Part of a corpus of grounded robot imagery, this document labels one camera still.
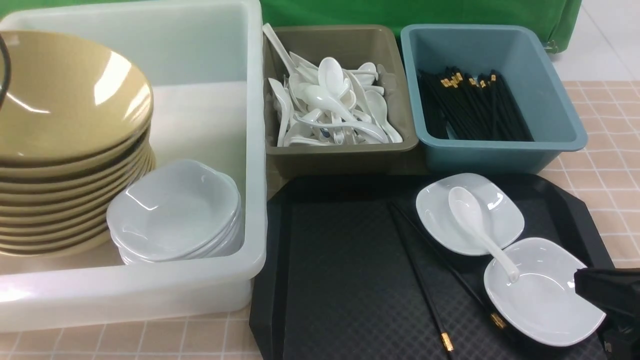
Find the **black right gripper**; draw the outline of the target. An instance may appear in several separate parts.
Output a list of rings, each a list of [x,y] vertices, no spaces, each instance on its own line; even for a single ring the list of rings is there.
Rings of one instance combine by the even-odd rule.
[[[599,333],[609,360],[640,358],[640,269],[582,268],[575,292],[606,314]]]

